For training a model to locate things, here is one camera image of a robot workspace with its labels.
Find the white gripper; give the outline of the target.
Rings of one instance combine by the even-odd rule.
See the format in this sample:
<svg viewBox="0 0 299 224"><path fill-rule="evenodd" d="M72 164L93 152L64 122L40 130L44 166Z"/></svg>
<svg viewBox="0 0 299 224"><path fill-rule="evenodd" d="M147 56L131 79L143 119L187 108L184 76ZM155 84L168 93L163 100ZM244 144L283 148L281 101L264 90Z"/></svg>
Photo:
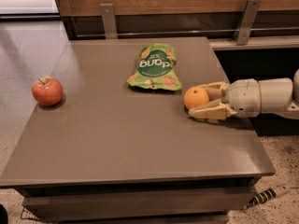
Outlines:
<svg viewBox="0 0 299 224"><path fill-rule="evenodd" d="M190 108L195 119L225 120L231 116L255 118L261 112L261 90L255 79L240 79L231 85L224 81L200 85L210 100L206 105Z"/></svg>

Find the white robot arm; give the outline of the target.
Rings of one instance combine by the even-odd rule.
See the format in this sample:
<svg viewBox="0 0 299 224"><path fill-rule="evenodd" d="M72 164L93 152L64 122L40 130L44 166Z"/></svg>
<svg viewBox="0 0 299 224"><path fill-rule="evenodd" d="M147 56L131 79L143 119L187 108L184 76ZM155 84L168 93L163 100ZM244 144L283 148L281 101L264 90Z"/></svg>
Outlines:
<svg viewBox="0 0 299 224"><path fill-rule="evenodd" d="M299 71L293 79L239 79L189 88L184 105L195 119L255 118L275 114L299 119Z"/></svg>

